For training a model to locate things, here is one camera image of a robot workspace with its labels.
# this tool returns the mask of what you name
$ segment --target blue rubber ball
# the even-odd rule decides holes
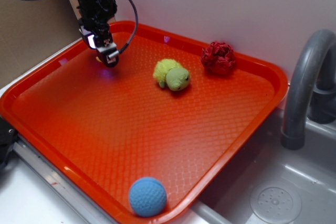
[[[132,185],[129,201],[137,215],[153,217],[164,209],[167,203],[167,193],[160,181],[151,177],[143,177]]]

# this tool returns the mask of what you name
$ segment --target black object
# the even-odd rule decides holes
[[[81,15],[78,24],[83,40],[88,44],[87,31],[91,32],[98,58],[107,67],[114,67],[118,63],[119,52],[113,42],[108,20],[117,12],[116,0],[78,0],[78,3]]]
[[[16,130],[0,117],[0,170],[7,165],[16,138]]]

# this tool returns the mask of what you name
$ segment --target white wall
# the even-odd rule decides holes
[[[301,50],[316,30],[336,32],[336,0],[133,0],[143,24],[279,65],[291,78]],[[134,20],[117,0],[117,20]]]

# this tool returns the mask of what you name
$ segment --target gray sink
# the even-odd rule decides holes
[[[303,148],[280,144],[275,111],[199,200],[232,224],[336,223],[336,131],[307,120]]]

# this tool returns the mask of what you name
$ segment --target metal edge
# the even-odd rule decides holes
[[[118,224],[19,135],[13,151],[88,224]]]

